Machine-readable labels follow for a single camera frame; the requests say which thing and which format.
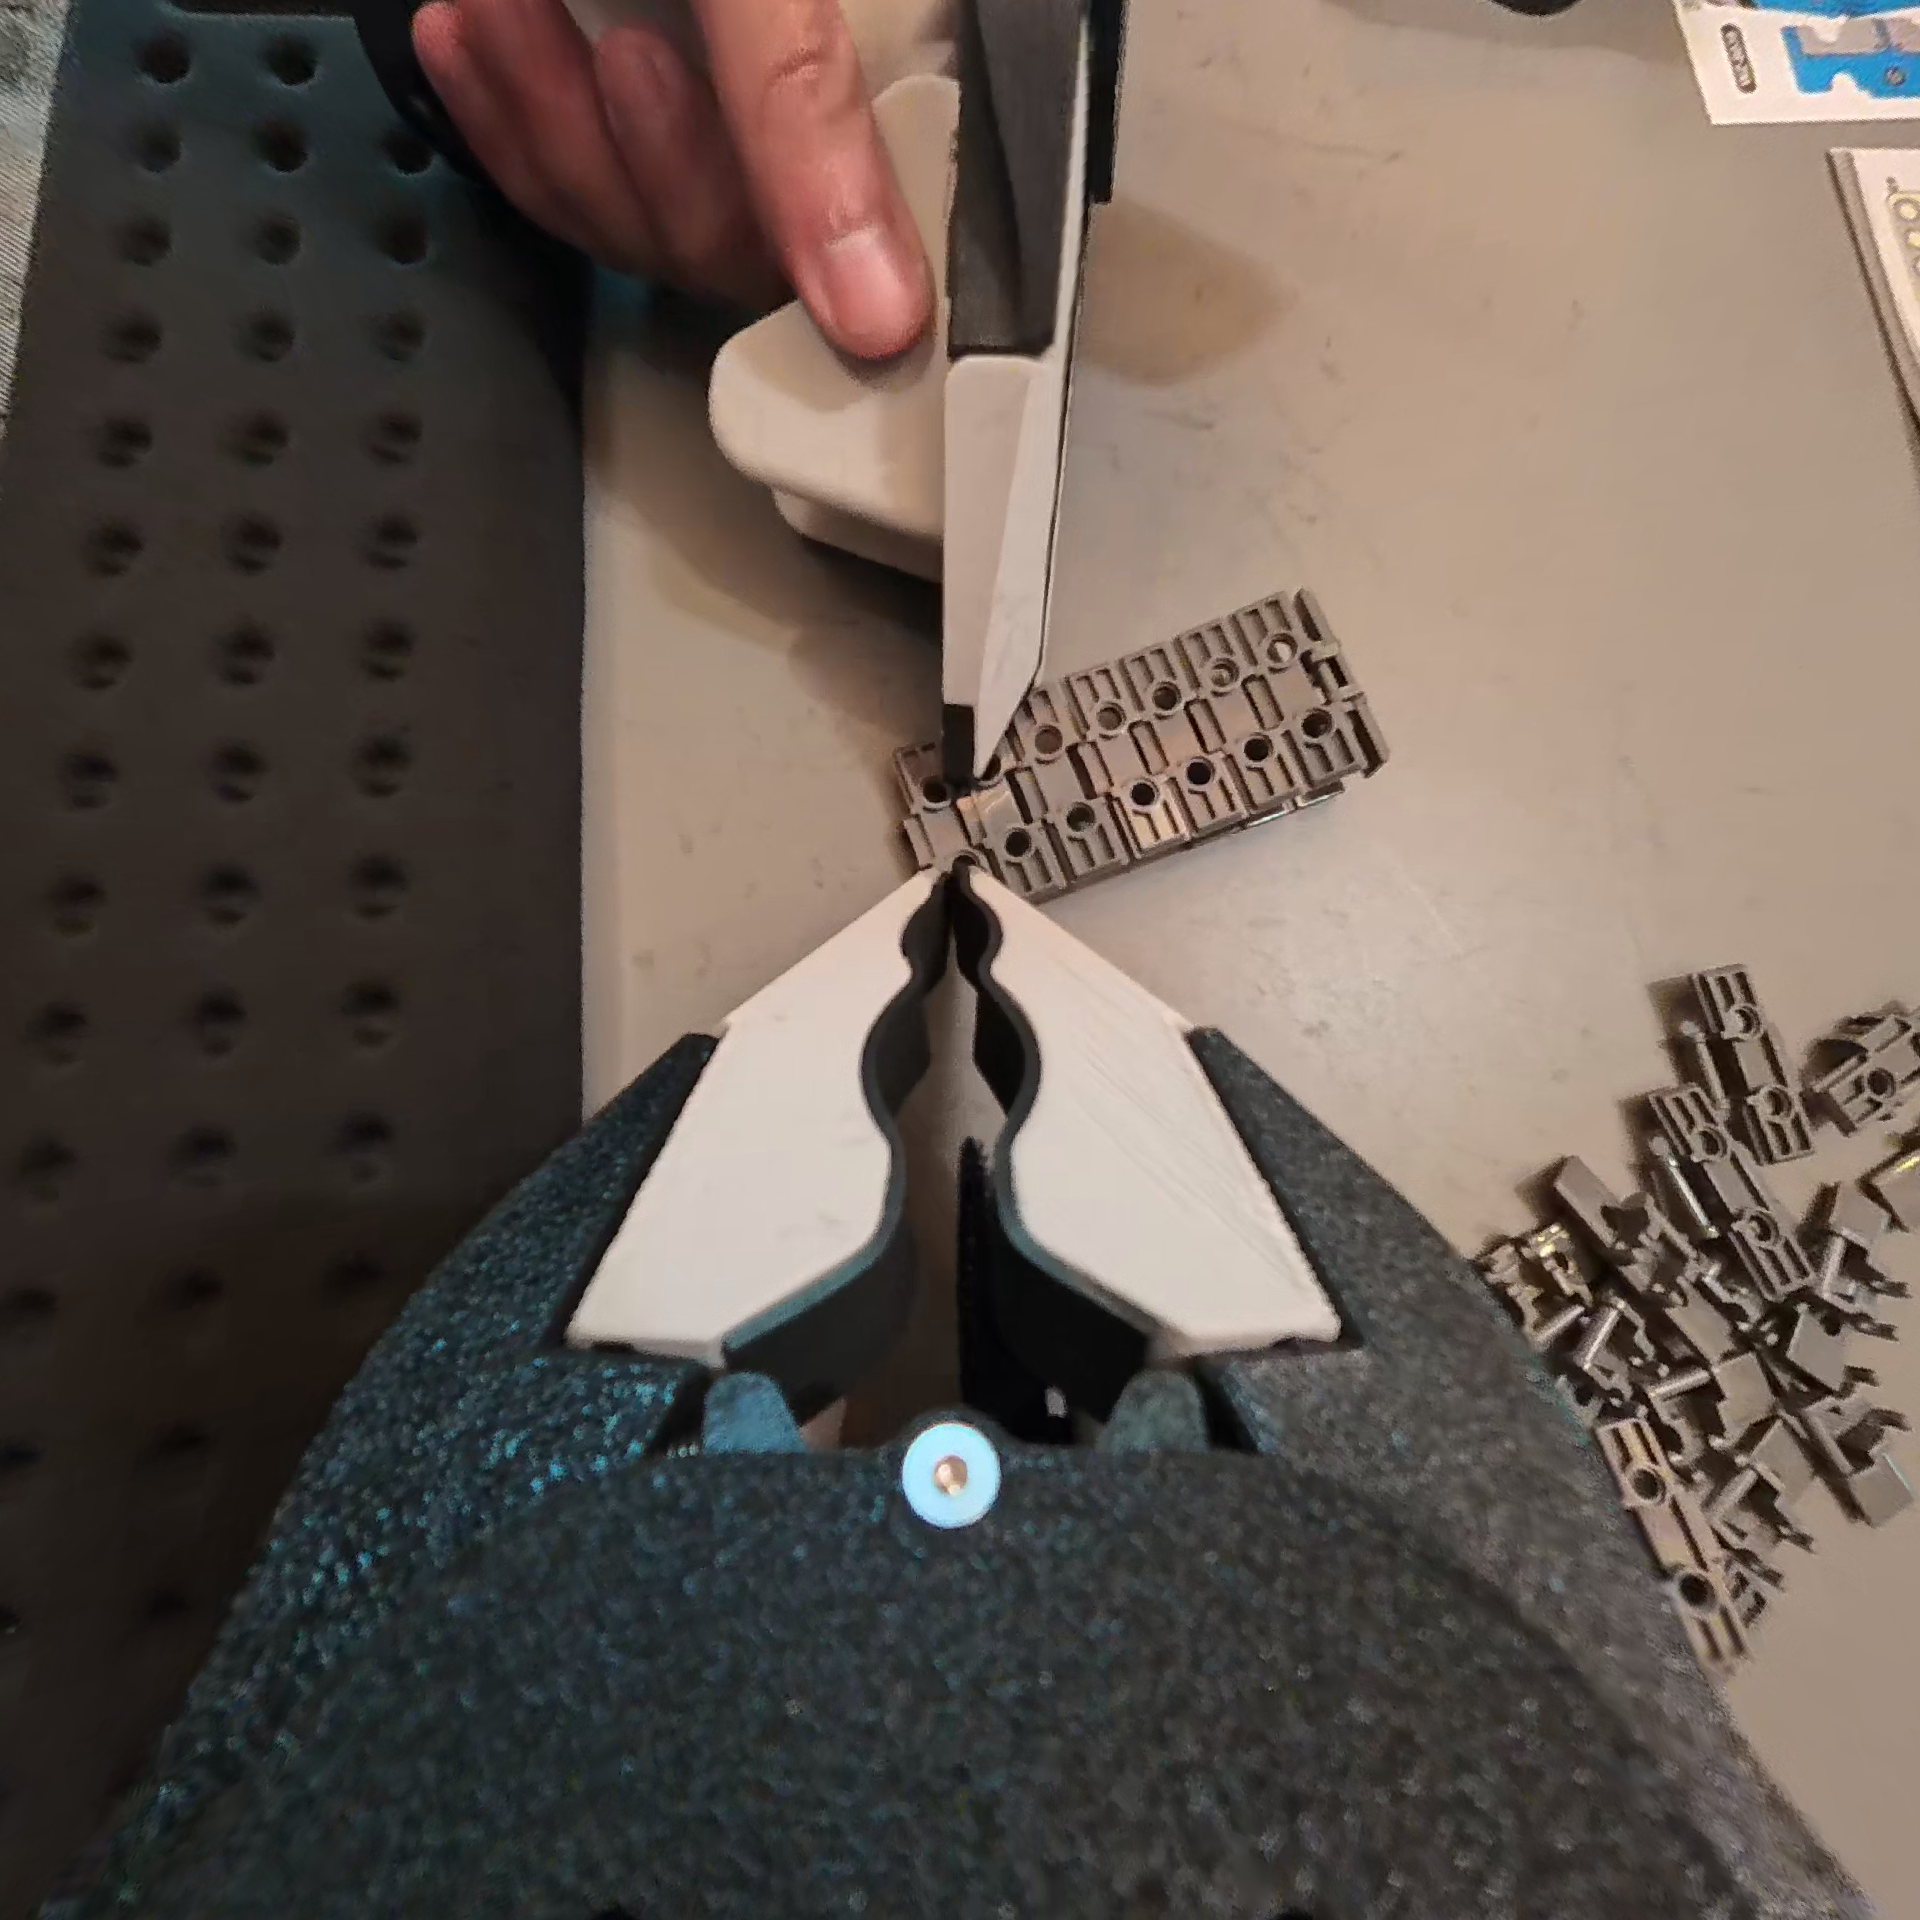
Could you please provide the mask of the pile of grey track links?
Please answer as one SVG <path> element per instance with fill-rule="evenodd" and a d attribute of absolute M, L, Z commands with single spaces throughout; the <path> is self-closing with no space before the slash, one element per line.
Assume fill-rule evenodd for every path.
<path fill-rule="evenodd" d="M 1885 1252 L 1916 1237 L 1916 1134 L 1801 1209 L 1774 1176 L 1826 1128 L 1916 1116 L 1918 1020 L 1894 999 L 1794 1054 L 1738 964 L 1689 973 L 1672 1012 L 1674 1079 L 1639 1104 L 1640 1185 L 1565 1156 L 1532 1230 L 1473 1267 L 1592 1438 L 1694 1655 L 1727 1672 L 1782 1551 L 1816 1543 L 1812 1489 L 1870 1528 L 1916 1510 L 1912 1424 L 1865 1356 L 1911 1297 Z"/>

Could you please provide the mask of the blue sticker sheet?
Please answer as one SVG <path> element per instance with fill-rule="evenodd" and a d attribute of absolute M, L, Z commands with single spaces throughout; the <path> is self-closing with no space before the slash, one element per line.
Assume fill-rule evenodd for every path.
<path fill-rule="evenodd" d="M 1672 1 L 1717 128 L 1918 117 L 1916 1 Z"/>

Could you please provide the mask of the instruction booklet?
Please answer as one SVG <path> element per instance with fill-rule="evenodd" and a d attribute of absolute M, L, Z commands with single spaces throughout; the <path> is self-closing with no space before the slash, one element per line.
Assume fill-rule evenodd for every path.
<path fill-rule="evenodd" d="M 1918 424 L 1918 149 L 1829 149 L 1829 165 L 1893 374 Z"/>

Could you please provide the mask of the grey desk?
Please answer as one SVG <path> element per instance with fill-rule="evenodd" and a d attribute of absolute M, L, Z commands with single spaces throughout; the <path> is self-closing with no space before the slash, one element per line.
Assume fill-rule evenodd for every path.
<path fill-rule="evenodd" d="M 1056 632 L 1077 669 L 1306 588 L 1386 765 L 1053 912 L 1225 1031 L 1456 1247 L 1672 1079 L 1652 989 L 1782 1040 L 1916 1004 L 1916 451 L 1829 147 L 1711 128 L 1671 5 L 1133 5 L 1088 253 Z M 932 608 L 718 452 L 718 327 L 586 351 L 582 1088 L 886 893 Z M 1809 1496 L 1726 1688 L 1916 1915 L 1916 1513 Z"/>

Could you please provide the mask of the person's left hand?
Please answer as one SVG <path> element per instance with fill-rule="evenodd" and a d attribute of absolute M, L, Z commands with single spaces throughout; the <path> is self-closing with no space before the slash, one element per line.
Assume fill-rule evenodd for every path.
<path fill-rule="evenodd" d="M 880 361 L 932 316 L 919 230 L 833 1 L 702 1 L 590 39 L 558 1 L 417 9 L 424 83 L 520 214 L 599 265 L 738 308 L 805 304 Z"/>

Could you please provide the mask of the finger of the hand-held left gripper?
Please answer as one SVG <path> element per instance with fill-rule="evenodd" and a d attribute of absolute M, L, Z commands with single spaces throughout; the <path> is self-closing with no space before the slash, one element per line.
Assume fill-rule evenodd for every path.
<path fill-rule="evenodd" d="M 989 773 L 1044 663 L 1095 204 L 1097 5 L 962 5 L 946 219 L 951 783 Z"/>

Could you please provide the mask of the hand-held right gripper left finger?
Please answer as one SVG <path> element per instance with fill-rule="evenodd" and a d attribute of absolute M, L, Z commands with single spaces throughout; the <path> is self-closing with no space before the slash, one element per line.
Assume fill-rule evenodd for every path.
<path fill-rule="evenodd" d="M 919 1292 L 901 1110 L 929 1062 L 946 883 L 897 885 L 721 1022 L 566 1320 L 581 1351 L 876 1369 Z"/>

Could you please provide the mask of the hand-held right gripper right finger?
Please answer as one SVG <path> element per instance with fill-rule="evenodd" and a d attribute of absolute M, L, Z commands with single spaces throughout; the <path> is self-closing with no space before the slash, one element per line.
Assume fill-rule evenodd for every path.
<path fill-rule="evenodd" d="M 983 871 L 953 875 L 1001 1128 L 992 1305 L 1024 1365 L 1325 1345 L 1340 1315 L 1184 1015 Z"/>

